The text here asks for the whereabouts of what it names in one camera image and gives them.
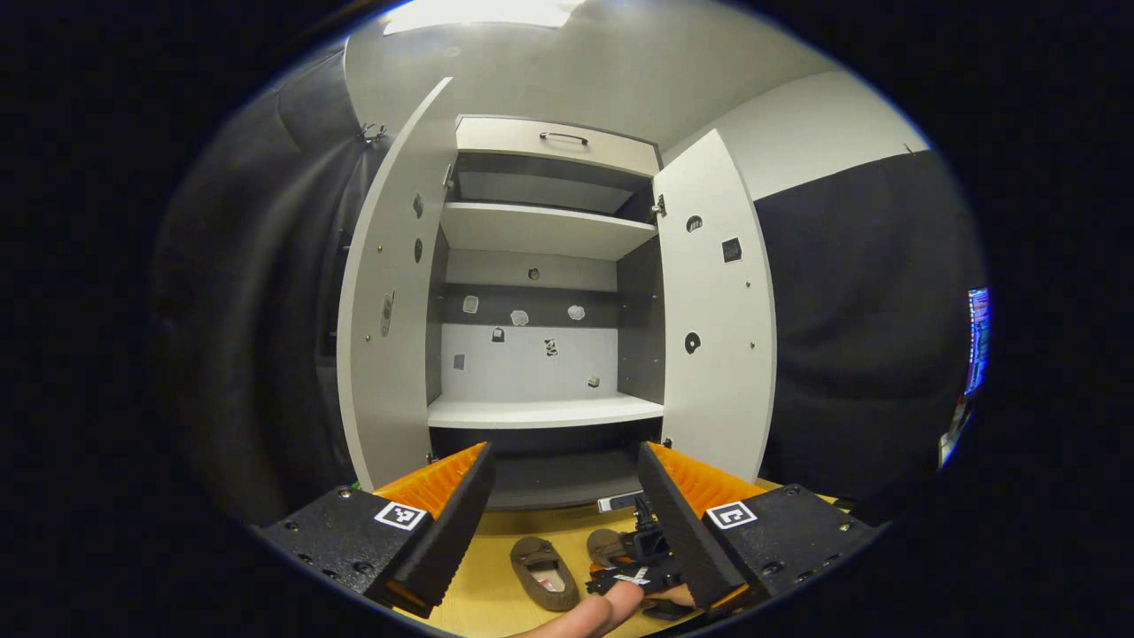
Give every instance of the drawer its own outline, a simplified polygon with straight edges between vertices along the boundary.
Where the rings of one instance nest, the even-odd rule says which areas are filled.
[[[531,119],[463,116],[457,125],[457,150],[567,160],[645,177],[660,169],[658,147],[649,142]]]

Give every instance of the shoe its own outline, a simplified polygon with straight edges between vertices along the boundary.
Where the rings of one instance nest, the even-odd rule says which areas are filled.
[[[566,612],[578,604],[575,578],[551,542],[534,536],[517,541],[511,547],[511,569],[527,596],[544,610]]]
[[[616,562],[618,564],[629,562],[618,533],[612,529],[592,531],[586,538],[586,553],[591,556],[592,563],[604,568],[612,568]]]

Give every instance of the cabinet door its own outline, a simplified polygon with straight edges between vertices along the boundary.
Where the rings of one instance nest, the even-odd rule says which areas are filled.
[[[756,478],[776,385],[776,315],[752,197],[710,130],[653,179],[666,308],[662,436]]]
[[[446,171],[457,158],[450,79],[409,116],[382,160],[342,277],[339,403],[365,491],[423,467],[430,451],[425,313]]]

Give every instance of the door hinge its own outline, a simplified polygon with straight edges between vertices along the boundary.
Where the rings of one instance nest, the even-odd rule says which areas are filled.
[[[650,206],[650,223],[657,226],[658,215],[666,216],[666,195],[658,195],[658,203]]]

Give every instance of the computer monitor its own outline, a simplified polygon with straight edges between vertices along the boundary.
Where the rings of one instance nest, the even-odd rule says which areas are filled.
[[[968,383],[965,384],[965,399],[980,390],[984,382],[984,367],[988,364],[989,350],[989,289],[973,288],[968,290]]]

